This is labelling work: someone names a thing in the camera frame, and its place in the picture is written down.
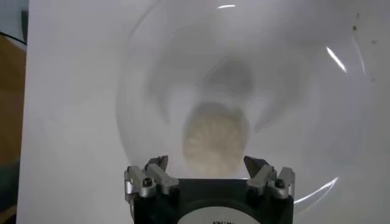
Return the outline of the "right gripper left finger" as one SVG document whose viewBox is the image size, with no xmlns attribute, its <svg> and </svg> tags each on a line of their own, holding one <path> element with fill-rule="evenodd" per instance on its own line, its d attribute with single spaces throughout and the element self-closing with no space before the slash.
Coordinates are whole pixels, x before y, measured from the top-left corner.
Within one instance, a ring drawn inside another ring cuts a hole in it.
<svg viewBox="0 0 390 224">
<path fill-rule="evenodd" d="M 179 180 L 165 172 L 168 160 L 168 155 L 158 156 L 151 158 L 143 169 L 129 166 L 124 171 L 125 201 L 130 203 L 135 197 L 151 198 L 158 192 L 176 196 L 179 193 Z"/>
</svg>

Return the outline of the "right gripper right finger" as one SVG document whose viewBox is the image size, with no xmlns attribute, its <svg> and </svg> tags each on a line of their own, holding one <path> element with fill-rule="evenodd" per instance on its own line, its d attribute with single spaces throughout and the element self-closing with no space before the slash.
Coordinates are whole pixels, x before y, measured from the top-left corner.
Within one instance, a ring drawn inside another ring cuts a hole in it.
<svg viewBox="0 0 390 224">
<path fill-rule="evenodd" d="M 250 175 L 246 181 L 247 187 L 255 191 L 258 196 L 266 191 L 273 198 L 284 200 L 294 198 L 295 172 L 290 167 L 283 167 L 280 172 L 264 159 L 251 156 L 244 157 L 245 167 Z"/>
</svg>

